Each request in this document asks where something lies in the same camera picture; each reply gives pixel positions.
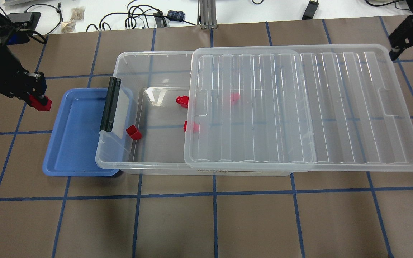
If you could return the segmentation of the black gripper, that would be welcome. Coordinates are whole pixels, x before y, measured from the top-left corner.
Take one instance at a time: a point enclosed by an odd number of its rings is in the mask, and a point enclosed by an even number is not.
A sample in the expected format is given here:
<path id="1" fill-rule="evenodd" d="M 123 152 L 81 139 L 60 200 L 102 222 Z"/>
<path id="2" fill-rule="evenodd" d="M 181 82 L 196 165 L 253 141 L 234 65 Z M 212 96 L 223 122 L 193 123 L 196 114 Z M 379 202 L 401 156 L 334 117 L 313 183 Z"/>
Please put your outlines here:
<path id="1" fill-rule="evenodd" d="M 17 72 L 0 78 L 0 94 L 23 101 L 48 101 L 47 84 L 43 72 Z"/>

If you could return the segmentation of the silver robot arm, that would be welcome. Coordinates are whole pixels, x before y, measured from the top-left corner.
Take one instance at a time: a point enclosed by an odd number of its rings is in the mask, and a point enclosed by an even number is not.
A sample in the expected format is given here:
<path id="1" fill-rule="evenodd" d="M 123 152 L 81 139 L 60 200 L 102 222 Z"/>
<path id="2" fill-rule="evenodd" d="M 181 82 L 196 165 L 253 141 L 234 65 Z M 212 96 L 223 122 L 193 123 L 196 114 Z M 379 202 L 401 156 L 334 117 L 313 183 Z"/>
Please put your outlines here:
<path id="1" fill-rule="evenodd" d="M 0 94 L 16 97 L 30 106 L 32 101 L 46 106 L 46 89 L 44 74 L 25 69 L 0 37 Z"/>

